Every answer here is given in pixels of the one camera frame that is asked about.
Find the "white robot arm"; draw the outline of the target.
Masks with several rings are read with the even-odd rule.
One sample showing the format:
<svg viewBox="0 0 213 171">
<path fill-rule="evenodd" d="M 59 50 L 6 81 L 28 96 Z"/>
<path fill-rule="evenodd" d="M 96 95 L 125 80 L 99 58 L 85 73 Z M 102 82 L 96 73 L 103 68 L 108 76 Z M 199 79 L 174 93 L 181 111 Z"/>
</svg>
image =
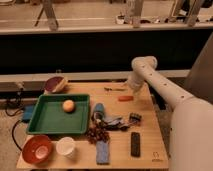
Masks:
<svg viewBox="0 0 213 171">
<path fill-rule="evenodd" d="M 127 85 L 137 92 L 147 82 L 173 109 L 169 171 L 213 171 L 213 105 L 156 71 L 154 56 L 135 57 Z"/>
</svg>

